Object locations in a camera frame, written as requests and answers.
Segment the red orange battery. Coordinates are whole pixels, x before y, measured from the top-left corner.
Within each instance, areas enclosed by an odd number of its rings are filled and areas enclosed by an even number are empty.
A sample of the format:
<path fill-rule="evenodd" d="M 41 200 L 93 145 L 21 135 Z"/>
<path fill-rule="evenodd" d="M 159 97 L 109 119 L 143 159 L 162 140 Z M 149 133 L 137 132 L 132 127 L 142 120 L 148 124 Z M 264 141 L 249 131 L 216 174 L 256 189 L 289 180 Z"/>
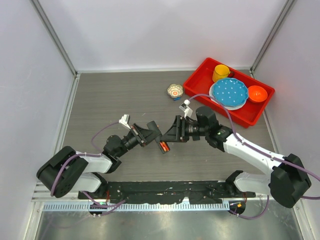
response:
<path fill-rule="evenodd" d="M 168 146 L 168 144 L 166 142 L 160 141 L 160 145 L 161 145 L 161 148 L 163 149 L 163 151 L 165 153 L 170 151 L 170 148 L 169 148 L 169 146 Z"/>

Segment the black remote control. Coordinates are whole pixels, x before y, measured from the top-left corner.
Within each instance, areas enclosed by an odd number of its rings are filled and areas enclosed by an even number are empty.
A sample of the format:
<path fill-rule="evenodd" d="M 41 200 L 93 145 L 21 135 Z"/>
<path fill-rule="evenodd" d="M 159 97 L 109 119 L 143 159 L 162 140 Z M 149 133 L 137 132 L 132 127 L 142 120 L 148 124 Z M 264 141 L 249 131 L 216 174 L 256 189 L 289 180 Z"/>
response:
<path fill-rule="evenodd" d="M 156 137 L 154 138 L 157 146 L 159 147 L 159 149 L 161 150 L 161 152 L 163 154 L 168 153 L 170 151 L 170 147 L 168 146 L 168 144 L 165 141 L 161 140 L 162 137 L 162 133 L 158 127 L 158 125 L 156 124 L 155 121 L 150 121 L 147 123 L 147 127 L 149 130 L 152 130 L 156 133 Z"/>

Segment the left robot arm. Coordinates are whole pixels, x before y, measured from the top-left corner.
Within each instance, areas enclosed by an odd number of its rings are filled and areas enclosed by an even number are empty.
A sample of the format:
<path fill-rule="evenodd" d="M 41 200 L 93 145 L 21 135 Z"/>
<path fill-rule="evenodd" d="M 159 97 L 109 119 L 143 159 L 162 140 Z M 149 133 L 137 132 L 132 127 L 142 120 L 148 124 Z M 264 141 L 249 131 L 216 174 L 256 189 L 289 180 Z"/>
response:
<path fill-rule="evenodd" d="M 120 157 L 136 146 L 145 147 L 156 141 L 160 147 L 162 133 L 154 121 L 142 128 L 133 124 L 127 135 L 112 135 L 99 154 L 85 153 L 65 146 L 42 165 L 36 177 L 50 190 L 52 197 L 61 198 L 72 191 L 89 192 L 100 200 L 107 192 L 100 174 L 110 174 L 121 165 Z"/>

